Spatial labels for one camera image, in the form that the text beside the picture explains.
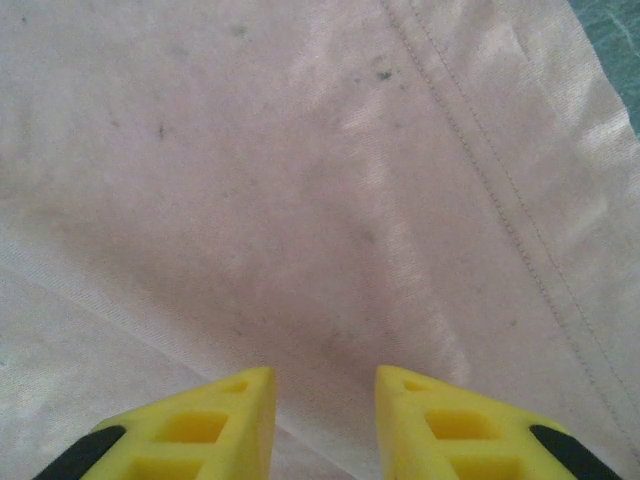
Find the teal surface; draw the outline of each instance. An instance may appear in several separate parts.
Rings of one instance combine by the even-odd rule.
[[[569,0],[640,138],[640,0]]]

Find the rectangular hole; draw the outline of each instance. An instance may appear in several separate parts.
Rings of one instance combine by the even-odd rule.
[[[410,392],[426,392],[429,391],[429,387],[413,380],[405,380],[404,389]]]
[[[124,480],[195,480],[204,462],[165,458],[136,458]]]
[[[242,382],[236,382],[228,387],[224,387],[222,391],[225,393],[243,393],[248,386],[249,382],[243,380]]]
[[[498,430],[484,415],[472,410],[432,410],[427,423],[438,440],[490,440]]]
[[[449,459],[459,480],[525,480],[516,457],[459,457]]]
[[[218,412],[185,412],[174,415],[156,437],[158,442],[216,443],[229,416]]]

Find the black rubber tip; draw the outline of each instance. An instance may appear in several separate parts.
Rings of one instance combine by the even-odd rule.
[[[80,480],[126,431],[113,426],[85,435],[33,480]]]
[[[622,480],[572,436],[544,425],[533,425],[529,430],[578,480]]]

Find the stitching line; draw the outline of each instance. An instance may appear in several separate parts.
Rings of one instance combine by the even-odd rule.
[[[404,44],[405,48],[407,49],[407,52],[409,53],[409,56],[411,57],[411,59],[413,60],[414,65],[416,66],[418,72],[420,73],[420,76],[423,78],[423,80],[425,81],[425,83],[427,84],[427,86],[429,87],[429,89],[431,90],[436,102],[438,103],[438,105],[440,106],[440,108],[443,110],[443,112],[445,113],[445,116],[447,118],[447,121],[449,122],[449,125],[451,126],[451,129],[454,131],[454,133],[456,134],[456,136],[458,137],[458,139],[460,140],[460,143],[462,144],[462,147],[465,151],[465,153],[467,154],[467,157],[469,158],[469,161],[471,162],[471,164],[473,165],[476,173],[478,174],[478,176],[480,177],[480,180],[483,184],[483,186],[485,187],[485,189],[487,190],[487,193],[489,194],[489,197],[491,198],[491,201],[494,204],[494,207],[496,208],[496,211],[498,212],[498,215],[500,217],[500,220],[502,221],[505,229],[507,230],[507,233],[511,236],[518,252],[520,253],[520,256],[522,258],[522,260],[524,261],[524,264],[527,268],[527,270],[529,271],[529,274],[532,276],[532,278],[534,279],[538,289],[540,290],[540,293],[542,294],[542,297],[544,298],[544,300],[546,301],[547,305],[549,306],[549,309],[551,310],[551,313],[553,314],[556,322],[558,323],[558,325],[560,326],[560,329],[563,331],[564,336],[567,340],[567,342],[569,343],[569,345],[571,346],[572,350],[574,351],[576,358],[578,359],[578,361],[580,362],[580,364],[582,365],[582,367],[585,370],[585,373],[587,374],[587,377],[589,379],[589,383],[593,386],[594,390],[597,392],[598,396],[600,397],[600,399],[603,401],[603,403],[605,404],[605,406],[607,407],[607,409],[609,410],[609,412],[611,413],[611,416],[616,424],[616,426],[618,427],[618,429],[620,430],[620,432],[622,432],[622,434],[624,435],[625,439],[627,440],[627,444],[631,450],[631,453],[633,454],[634,458],[636,459],[636,462],[638,463],[638,465],[640,465],[640,452],[633,446],[633,443],[631,442],[631,438],[628,434],[628,432],[626,431],[626,429],[622,426],[621,421],[617,415],[617,413],[615,412],[615,410],[613,409],[613,406],[611,405],[611,403],[609,402],[608,398],[604,395],[604,393],[598,388],[598,386],[595,383],[595,377],[593,375],[593,371],[591,370],[591,368],[588,366],[588,364],[586,363],[586,361],[584,360],[584,357],[582,356],[582,354],[580,353],[580,349],[577,345],[577,343],[571,338],[571,336],[568,334],[567,329],[566,329],[566,322],[561,318],[558,309],[556,307],[556,305],[554,304],[553,300],[551,299],[551,296],[547,290],[547,288],[545,287],[545,285],[542,283],[542,280],[540,279],[535,267],[533,266],[533,262],[531,261],[531,257],[529,255],[529,253],[526,251],[526,249],[524,248],[524,245],[522,243],[522,240],[520,239],[520,236],[518,235],[518,233],[516,232],[516,230],[514,229],[513,225],[511,224],[511,222],[508,220],[506,213],[504,211],[504,208],[502,206],[502,203],[500,202],[500,200],[498,199],[496,193],[493,191],[493,187],[491,186],[491,183],[489,181],[489,179],[487,178],[486,174],[484,173],[484,171],[482,170],[482,168],[480,167],[480,165],[478,164],[478,161],[475,159],[475,157],[473,156],[472,152],[471,152],[471,148],[469,146],[469,143],[467,142],[464,134],[462,133],[460,126],[457,124],[457,122],[453,119],[453,116],[451,114],[451,111],[449,109],[446,108],[444,101],[442,99],[442,97],[440,96],[440,94],[436,91],[435,85],[433,83],[433,81],[431,80],[431,78],[427,75],[426,70],[422,64],[422,62],[420,62],[420,60],[418,59],[417,55],[415,54],[413,47],[411,46],[411,44],[409,43],[409,39],[407,38],[407,35],[404,33],[404,31],[401,29],[400,24],[398,23],[398,19],[396,17],[396,15],[391,11],[391,8],[389,7],[389,4],[387,2],[387,0],[380,0],[381,5],[383,6],[384,10],[387,12],[387,15],[389,16],[389,20],[391,23],[391,26],[394,28],[394,30],[396,30],[396,32],[398,33],[398,35],[400,36],[400,39],[402,40],[402,43]],[[462,91],[462,88],[460,87],[459,82],[457,81],[457,79],[455,78],[455,76],[452,74],[451,69],[449,68],[448,64],[446,63],[446,61],[444,60],[442,53],[439,51],[439,49],[437,48],[435,42],[433,41],[433,37],[430,34],[430,32],[426,29],[426,27],[423,25],[419,15],[417,14],[417,11],[415,10],[415,7],[413,7],[413,5],[411,5],[411,9],[413,10],[415,16],[417,17],[418,23],[421,26],[421,29],[424,31],[424,33],[426,34],[429,42],[431,43],[432,47],[435,49],[440,61],[443,63],[443,65],[445,66],[445,69],[447,70],[449,76],[451,77],[451,80],[454,82],[454,84],[457,86],[458,91],[460,92],[460,94],[462,95],[463,99],[465,100],[465,103],[467,104],[467,107],[469,108],[469,110],[471,111],[471,114],[475,120],[476,125],[479,127],[480,132],[483,134],[485,140],[487,141],[487,144],[490,146],[493,156],[496,158],[496,160],[498,160],[498,162],[500,163],[500,165],[502,166],[503,171],[505,172],[505,174],[507,175],[512,188],[515,190],[516,196],[520,202],[520,206],[523,208],[523,210],[525,211],[525,214],[527,215],[527,217],[529,218],[529,220],[532,222],[535,230],[536,230],[536,235],[539,239],[539,241],[541,242],[541,244],[543,245],[543,247],[545,248],[545,251],[547,253],[547,256],[549,257],[549,260],[551,261],[552,265],[555,267],[556,272],[559,274],[560,278],[563,280],[565,287],[567,288],[567,290],[569,291],[571,298],[574,301],[574,305],[577,307],[578,312],[580,313],[583,321],[586,322],[586,324],[589,326],[590,331],[593,334],[593,329],[591,327],[591,325],[589,324],[589,322],[586,321],[585,315],[582,311],[582,309],[580,308],[580,306],[577,304],[577,301],[575,299],[575,296],[572,294],[571,290],[568,288],[568,285],[566,284],[566,281],[564,280],[565,277],[562,274],[562,271],[559,269],[558,265],[553,261],[553,259],[551,258],[551,255],[549,253],[549,250],[546,247],[546,244],[544,243],[544,241],[542,240],[542,236],[541,233],[537,227],[537,225],[535,224],[535,222],[533,221],[533,219],[531,218],[531,215],[527,209],[527,207],[524,205],[524,202],[522,200],[522,196],[520,195],[520,193],[518,192],[518,190],[515,187],[515,184],[513,182],[512,177],[510,176],[510,174],[506,171],[506,168],[504,166],[504,162],[499,158],[499,156],[497,155],[497,152],[495,151],[495,147],[493,146],[492,142],[489,140],[488,135],[486,134],[486,131],[484,130],[484,128],[481,126],[478,117],[475,113],[475,111],[472,109],[468,97],[464,94],[464,92]],[[597,338],[595,338],[595,335],[593,336],[594,339],[596,340],[596,342],[598,343],[598,345],[600,346],[600,351],[602,352],[603,356],[605,357],[605,360],[607,361],[607,364],[609,365],[609,368],[611,369],[611,371],[614,373],[614,376],[618,379],[618,381],[621,383],[622,389],[623,391],[627,394],[627,397],[629,397],[629,393],[627,392],[627,390],[624,388],[624,384],[622,384],[620,378],[618,377],[617,373],[613,370],[613,368],[611,367],[611,363],[609,362],[608,357],[606,356],[606,354],[604,353],[604,351],[602,350],[602,346],[600,344],[600,342],[597,340]],[[636,410],[636,412],[638,411],[635,404],[633,402],[631,402],[631,405],[633,406],[634,410]]]
[[[585,314],[584,310],[582,309],[582,307],[578,303],[578,299],[576,298],[575,294],[573,293],[573,291],[569,287],[569,284],[568,284],[568,282],[566,280],[564,272],[560,268],[560,265],[554,260],[553,256],[551,255],[551,252],[550,252],[549,248],[547,247],[546,242],[542,238],[542,232],[540,231],[540,229],[538,228],[538,225],[536,224],[535,220],[533,219],[533,216],[532,216],[529,208],[526,206],[520,191],[517,189],[517,187],[515,185],[515,181],[513,180],[513,177],[511,176],[511,174],[507,170],[507,167],[506,167],[504,161],[502,160],[502,158],[500,158],[500,156],[498,155],[498,152],[497,152],[493,142],[491,141],[491,139],[489,137],[489,134],[486,132],[486,130],[482,126],[482,123],[480,122],[480,119],[478,118],[478,115],[476,114],[476,111],[474,110],[474,108],[472,106],[471,100],[469,99],[468,95],[463,91],[462,86],[460,85],[460,82],[458,81],[458,79],[456,78],[455,74],[453,73],[453,71],[449,67],[449,64],[447,63],[447,61],[444,58],[444,54],[438,48],[435,40],[433,39],[433,35],[431,35],[431,32],[427,29],[427,26],[425,25],[424,20],[422,19],[422,17],[420,16],[418,11],[416,10],[415,6],[411,2],[409,2],[409,3],[410,3],[410,6],[411,6],[411,10],[413,10],[413,13],[416,16],[416,19],[418,20],[418,23],[420,24],[421,30],[427,36],[427,38],[429,40],[429,43],[431,43],[431,45],[433,46],[435,52],[438,54],[438,58],[440,59],[440,61],[444,65],[447,73],[451,77],[451,80],[455,84],[456,88],[458,89],[458,92],[460,92],[460,95],[462,96],[464,102],[466,103],[467,107],[469,108],[469,111],[471,112],[471,115],[473,116],[475,124],[478,126],[478,129],[482,133],[482,136],[485,138],[485,140],[487,141],[487,144],[489,145],[489,148],[491,150],[491,153],[492,153],[493,157],[498,161],[498,163],[500,164],[500,167],[502,168],[502,171],[505,173],[505,175],[509,179],[509,184],[511,185],[511,188],[513,188],[513,191],[514,191],[514,193],[516,195],[516,198],[518,199],[518,203],[520,204],[520,207],[525,212],[526,217],[529,219],[529,221],[533,225],[533,228],[534,228],[534,230],[536,232],[536,237],[538,238],[538,240],[542,244],[542,247],[544,248],[544,251],[547,254],[547,258],[551,262],[551,265],[553,265],[554,269],[558,273],[558,276],[562,280],[562,283],[564,284],[565,288],[567,289],[567,292],[569,293],[569,296],[571,297],[573,305],[576,307],[576,309],[578,310],[578,313],[580,314],[580,318],[582,319],[583,323],[587,326],[587,328],[589,330],[589,333],[591,334],[593,339],[596,341],[596,344],[598,345],[598,349],[600,350],[600,352],[602,353],[603,357],[605,358],[605,360],[607,362],[607,365],[609,366],[609,369],[611,370],[611,373],[613,373],[614,377],[616,378],[616,380],[618,381],[618,383],[622,387],[622,390],[624,391],[624,393],[626,394],[627,398],[629,399],[629,402],[633,406],[633,409],[635,410],[636,414],[638,416],[640,416],[640,411],[638,410],[638,407],[636,406],[635,402],[633,401],[633,398],[631,397],[631,395],[627,391],[627,389],[626,389],[626,387],[624,385],[624,382],[622,381],[622,379],[618,375],[618,372],[616,372],[616,370],[613,368],[613,365],[611,365],[611,360],[609,359],[609,356],[607,355],[604,347],[602,346],[602,343],[600,342],[600,340],[596,336],[596,333],[595,333],[595,330],[593,328],[592,323],[589,321],[589,319],[588,319],[587,315]],[[556,320],[560,324],[560,327],[564,330],[565,324],[560,322],[559,316],[556,317]]]

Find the stain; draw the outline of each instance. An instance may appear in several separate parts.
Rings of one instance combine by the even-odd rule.
[[[222,192],[222,198],[233,197],[238,194],[238,187],[233,187],[231,190]]]
[[[172,45],[169,49],[172,55],[180,58],[186,58],[189,56],[189,50],[184,48],[182,45]]]
[[[331,353],[335,349],[336,343],[338,343],[339,341],[340,332],[337,328],[333,328],[331,330],[331,333],[329,334],[329,337],[322,342],[320,348],[324,353]]]
[[[371,230],[365,230],[362,232],[362,238],[364,238],[371,245],[376,243],[376,236]]]
[[[248,28],[244,25],[233,25],[230,30],[234,37],[242,37],[246,35]]]
[[[381,82],[389,80],[393,76],[391,70],[385,70],[384,72],[378,72],[378,80]]]

